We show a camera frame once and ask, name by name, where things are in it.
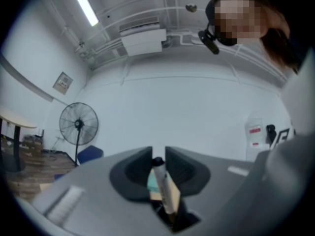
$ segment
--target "fan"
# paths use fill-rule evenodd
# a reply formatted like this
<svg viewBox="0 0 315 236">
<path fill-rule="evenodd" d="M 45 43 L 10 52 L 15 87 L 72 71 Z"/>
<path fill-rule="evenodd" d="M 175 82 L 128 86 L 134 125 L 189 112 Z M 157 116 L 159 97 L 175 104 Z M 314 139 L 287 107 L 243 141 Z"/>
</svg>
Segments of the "fan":
<svg viewBox="0 0 315 236">
<path fill-rule="evenodd" d="M 72 103 L 61 113 L 59 128 L 63 137 L 69 143 L 76 145 L 75 166 L 77 166 L 78 146 L 92 141 L 97 133 L 97 115 L 87 104 Z"/>
</svg>

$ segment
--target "ceiling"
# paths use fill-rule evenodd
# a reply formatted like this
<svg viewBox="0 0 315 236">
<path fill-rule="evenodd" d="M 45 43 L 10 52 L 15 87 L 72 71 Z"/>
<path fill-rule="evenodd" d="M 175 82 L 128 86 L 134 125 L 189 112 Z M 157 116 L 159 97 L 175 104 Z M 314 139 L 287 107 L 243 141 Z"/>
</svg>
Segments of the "ceiling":
<svg viewBox="0 0 315 236">
<path fill-rule="evenodd" d="M 48 1 L 47 7 L 62 27 L 63 34 L 73 44 L 75 52 L 89 64 L 91 70 L 126 57 L 126 50 L 120 42 L 119 26 L 134 20 L 157 16 L 160 27 L 167 30 L 167 35 L 172 37 L 175 43 L 171 45 L 172 47 L 181 45 L 179 35 L 176 35 L 178 33 L 184 33 L 183 41 L 193 45 L 193 39 L 198 40 L 197 32 L 207 26 L 204 9 L 209 2 L 209 0 L 89 0 L 99 19 L 99 23 L 92 27 L 77 0 Z M 198 11 L 191 13 L 185 10 L 188 3 L 195 3 Z M 247 61 L 252 59 L 252 63 L 256 62 L 262 69 L 270 70 L 280 79 L 286 80 L 285 75 L 265 59 L 260 44 L 219 47 L 222 51 L 238 55 Z"/>
</svg>

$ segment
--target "red label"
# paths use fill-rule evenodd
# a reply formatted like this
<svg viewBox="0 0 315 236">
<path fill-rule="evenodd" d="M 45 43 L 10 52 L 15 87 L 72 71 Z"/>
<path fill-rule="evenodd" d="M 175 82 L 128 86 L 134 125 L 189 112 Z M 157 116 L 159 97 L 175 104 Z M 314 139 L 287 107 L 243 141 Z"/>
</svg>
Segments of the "red label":
<svg viewBox="0 0 315 236">
<path fill-rule="evenodd" d="M 250 130 L 250 134 L 260 132 L 260 128 L 255 128 Z"/>
</svg>

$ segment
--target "fluorescent light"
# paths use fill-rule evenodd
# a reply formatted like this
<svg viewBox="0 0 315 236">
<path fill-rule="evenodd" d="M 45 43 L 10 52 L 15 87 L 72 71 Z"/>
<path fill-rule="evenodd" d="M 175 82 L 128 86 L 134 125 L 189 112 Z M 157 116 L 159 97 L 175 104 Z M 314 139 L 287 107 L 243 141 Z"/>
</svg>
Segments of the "fluorescent light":
<svg viewBox="0 0 315 236">
<path fill-rule="evenodd" d="M 78 0 L 84 14 L 86 15 L 86 17 L 88 18 L 90 24 L 92 26 L 96 25 L 99 20 L 97 18 L 97 16 L 95 15 L 90 3 L 88 0 Z"/>
</svg>

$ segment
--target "wooden tabletop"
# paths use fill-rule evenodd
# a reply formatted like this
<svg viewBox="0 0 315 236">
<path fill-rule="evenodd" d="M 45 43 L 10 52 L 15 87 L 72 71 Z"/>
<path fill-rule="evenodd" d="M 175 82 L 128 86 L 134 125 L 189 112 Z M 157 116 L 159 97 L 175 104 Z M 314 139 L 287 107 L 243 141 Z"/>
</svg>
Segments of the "wooden tabletop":
<svg viewBox="0 0 315 236">
<path fill-rule="evenodd" d="M 24 117 L 14 113 L 13 111 L 0 105 L 0 118 L 23 128 L 37 128 L 37 126 L 30 121 L 26 120 Z"/>
</svg>

